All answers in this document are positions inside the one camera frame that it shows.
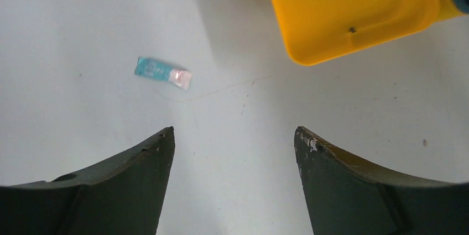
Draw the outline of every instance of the yellow box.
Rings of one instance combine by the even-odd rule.
[[[463,15],[452,0],[272,0],[290,57],[310,66]]]

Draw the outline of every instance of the yellow container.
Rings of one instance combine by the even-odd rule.
[[[452,0],[272,0],[290,57],[315,65],[463,15]]]

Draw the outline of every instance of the white surface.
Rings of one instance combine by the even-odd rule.
[[[0,184],[52,180],[166,126],[158,235],[311,234],[298,125],[395,170],[469,179],[467,17],[301,67],[269,0],[0,6]],[[190,69],[190,89],[134,76],[141,55]]]

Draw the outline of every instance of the debris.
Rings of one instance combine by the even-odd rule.
[[[173,65],[169,65],[165,62],[145,57],[138,58],[135,75],[159,81],[171,82],[183,90],[187,90],[189,88],[189,83],[192,78],[192,73],[190,71],[175,68]]]

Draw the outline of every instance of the white table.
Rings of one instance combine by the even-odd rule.
[[[297,126],[391,169],[469,179],[468,17],[301,67],[270,0],[0,6],[0,184],[52,180],[166,126],[158,235],[311,234]],[[134,76],[138,56],[187,67],[190,89]]]

